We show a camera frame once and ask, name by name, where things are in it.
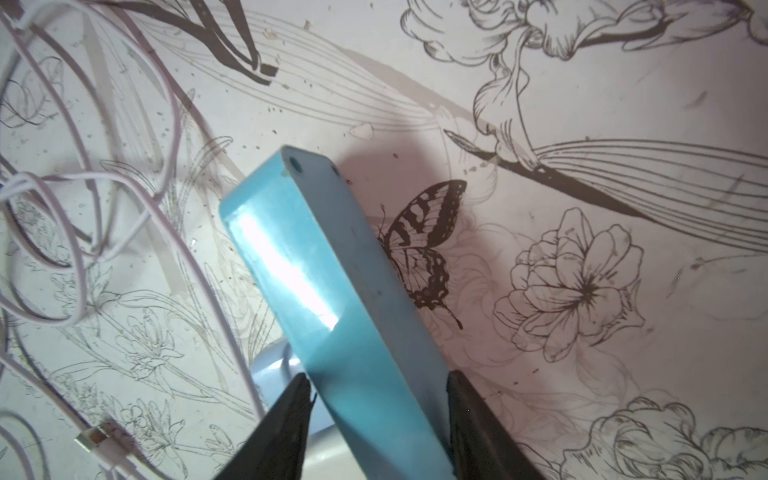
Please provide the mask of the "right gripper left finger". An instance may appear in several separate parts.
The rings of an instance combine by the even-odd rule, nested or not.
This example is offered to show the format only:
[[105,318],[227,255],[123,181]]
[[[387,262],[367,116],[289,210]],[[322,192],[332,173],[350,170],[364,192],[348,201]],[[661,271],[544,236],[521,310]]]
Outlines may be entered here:
[[297,374],[215,479],[300,479],[314,403],[308,377]]

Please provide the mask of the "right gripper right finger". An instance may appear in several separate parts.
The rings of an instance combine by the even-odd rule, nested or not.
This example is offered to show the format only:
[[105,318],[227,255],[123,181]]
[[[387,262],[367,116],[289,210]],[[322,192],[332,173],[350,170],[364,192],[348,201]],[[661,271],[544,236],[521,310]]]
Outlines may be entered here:
[[541,479],[460,370],[448,375],[451,459],[458,480]]

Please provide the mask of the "teal power strip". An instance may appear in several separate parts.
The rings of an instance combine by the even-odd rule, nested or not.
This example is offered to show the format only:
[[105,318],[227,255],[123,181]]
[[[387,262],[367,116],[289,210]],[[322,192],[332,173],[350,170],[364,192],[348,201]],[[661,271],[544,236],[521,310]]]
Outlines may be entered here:
[[335,165],[284,146],[220,216],[366,476],[452,478],[448,366]]

